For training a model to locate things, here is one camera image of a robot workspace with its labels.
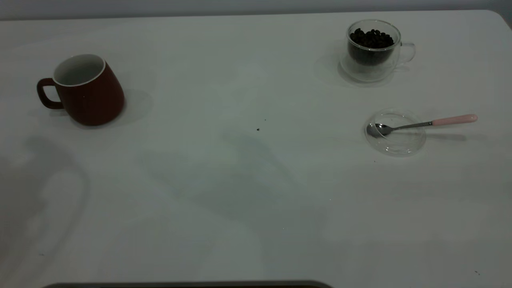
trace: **mug handle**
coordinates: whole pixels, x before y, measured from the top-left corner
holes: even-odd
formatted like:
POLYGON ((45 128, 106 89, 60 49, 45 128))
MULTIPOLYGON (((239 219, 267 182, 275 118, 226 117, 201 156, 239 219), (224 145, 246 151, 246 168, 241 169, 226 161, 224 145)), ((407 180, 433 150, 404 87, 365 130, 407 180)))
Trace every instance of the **mug handle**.
POLYGON ((410 62, 414 58, 414 55, 416 55, 416 45, 414 45, 414 43, 402 42, 402 43, 400 43, 400 45, 402 47, 412 48, 412 53, 407 57, 403 57, 403 58, 401 57, 400 60, 398 61, 397 66, 404 65, 405 63, 410 62))
POLYGON ((44 86, 55 86, 55 82, 52 78, 44 78, 37 83, 37 95, 39 95, 42 104, 50 109, 64 109, 62 102, 51 101, 46 97, 45 91, 42 89, 44 86))

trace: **metal spoon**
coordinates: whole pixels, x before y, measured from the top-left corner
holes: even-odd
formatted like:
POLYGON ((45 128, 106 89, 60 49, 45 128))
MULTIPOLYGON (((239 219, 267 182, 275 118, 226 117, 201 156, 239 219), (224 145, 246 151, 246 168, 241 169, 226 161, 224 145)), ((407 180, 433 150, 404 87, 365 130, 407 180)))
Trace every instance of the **metal spoon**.
POLYGON ((478 116, 475 114, 468 114, 468 115, 462 115, 462 116, 456 116, 456 117, 450 117, 450 118, 443 118, 443 119, 437 119, 432 120, 429 122, 423 122, 423 123, 417 123, 417 124, 411 124, 411 125, 405 125, 400 127, 389 127, 387 125, 381 124, 381 123, 375 123, 375 128, 373 128, 372 123, 368 124, 366 126, 366 133, 369 135, 372 135, 375 138, 383 137, 395 130, 400 129, 407 129, 407 128, 416 128, 416 127, 424 127, 424 126, 442 126, 442 125, 452 125, 452 124, 462 124, 462 123, 471 123, 478 120, 478 116))

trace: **table surface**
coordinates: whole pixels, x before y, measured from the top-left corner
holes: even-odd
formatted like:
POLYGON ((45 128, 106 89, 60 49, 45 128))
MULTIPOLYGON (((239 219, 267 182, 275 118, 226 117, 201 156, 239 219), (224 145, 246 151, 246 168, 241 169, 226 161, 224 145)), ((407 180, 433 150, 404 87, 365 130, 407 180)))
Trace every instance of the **table surface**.
POLYGON ((493 12, 17 21, 0 35, 2 287, 512 286, 512 31, 493 12), (417 47, 375 85, 337 66, 362 18, 417 47), (103 127, 37 98, 37 81, 81 53, 124 88, 103 127), (362 135, 386 107, 480 119, 393 158, 362 135))

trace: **red mug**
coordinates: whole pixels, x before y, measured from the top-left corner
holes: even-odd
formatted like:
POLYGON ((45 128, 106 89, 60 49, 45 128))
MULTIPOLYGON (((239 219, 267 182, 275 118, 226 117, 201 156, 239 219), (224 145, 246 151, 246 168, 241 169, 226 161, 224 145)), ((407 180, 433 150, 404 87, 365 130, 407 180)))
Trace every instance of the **red mug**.
POLYGON ((55 68, 53 78, 37 83, 42 104, 65 109, 77 122, 96 126, 115 119, 124 106, 124 93, 106 61, 94 54, 73 56, 55 68), (60 102, 46 97, 44 86, 55 86, 60 102))

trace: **double-walled glass cup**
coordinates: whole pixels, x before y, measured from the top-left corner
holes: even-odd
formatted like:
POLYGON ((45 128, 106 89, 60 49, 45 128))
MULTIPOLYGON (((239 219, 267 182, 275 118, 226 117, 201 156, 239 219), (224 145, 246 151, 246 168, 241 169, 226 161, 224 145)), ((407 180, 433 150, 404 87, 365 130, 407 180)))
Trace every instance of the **double-walled glass cup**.
POLYGON ((400 31, 393 25, 381 20, 361 20, 347 29, 343 51, 339 62, 347 74, 356 80, 374 82, 386 78, 393 70, 414 58, 416 47, 412 42, 402 42, 400 31), (357 29, 363 32, 372 29, 386 33, 393 39, 393 45, 385 48, 368 48, 361 46, 350 38, 357 29), (409 47, 409 55, 400 56, 400 48, 409 47))

